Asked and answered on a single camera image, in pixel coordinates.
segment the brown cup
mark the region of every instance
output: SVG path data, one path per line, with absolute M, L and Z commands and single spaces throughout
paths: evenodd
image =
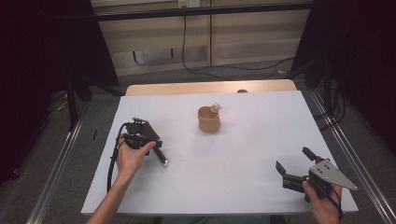
M 211 106 L 202 106 L 198 110 L 199 128 L 206 133 L 215 133 L 220 129 L 219 112 L 210 110 Z

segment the black stand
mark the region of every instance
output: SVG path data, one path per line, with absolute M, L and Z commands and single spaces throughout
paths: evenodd
M 322 57 L 321 59 L 314 59 L 307 63 L 304 63 L 297 69 L 294 69 L 288 76 L 284 77 L 285 79 L 294 79 L 303 72 L 313 69 L 317 73 L 321 73 L 324 71 L 324 75 L 320 76 L 315 74 L 316 80 L 311 80 L 310 83 L 307 83 L 307 88 L 315 88 L 318 85 L 319 79 L 324 78 L 324 106 L 326 109 L 326 113 L 331 115 L 332 112 L 332 72 L 329 65 L 329 60 L 327 57 Z
M 68 76 L 66 81 L 66 92 L 67 92 L 67 103 L 69 104 L 69 114 L 70 114 L 70 127 L 69 131 L 72 131 L 78 122 L 78 112 L 76 105 L 75 92 L 81 101 L 87 102 L 92 98 L 92 93 L 89 90 L 89 86 L 96 86 L 114 96 L 123 96 L 125 93 L 114 90 L 102 83 L 89 78 L 84 75 Z

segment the forearm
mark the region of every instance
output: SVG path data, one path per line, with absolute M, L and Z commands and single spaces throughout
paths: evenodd
M 119 175 L 106 197 L 96 208 L 87 223 L 112 223 L 132 176 Z

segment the wrist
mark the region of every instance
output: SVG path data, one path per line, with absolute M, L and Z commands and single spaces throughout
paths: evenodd
M 118 174 L 116 182 L 119 182 L 120 184 L 129 185 L 133 178 L 134 178 L 134 174 L 133 173 L 121 172 L 121 173 Z

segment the black curtain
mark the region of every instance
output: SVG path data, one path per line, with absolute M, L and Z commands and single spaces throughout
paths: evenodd
M 32 147 L 50 96 L 65 90 L 68 76 L 83 74 L 103 85 L 119 85 L 98 23 L 67 21 L 72 15 L 93 15 L 91 2 L 25 0 L 0 6 L 0 183 Z M 64 21 L 53 22 L 59 17 Z
M 292 70 L 313 59 L 327 60 L 342 91 L 396 153 L 396 2 L 316 2 L 326 4 L 310 11 Z M 323 79 L 323 63 L 304 73 L 315 88 Z

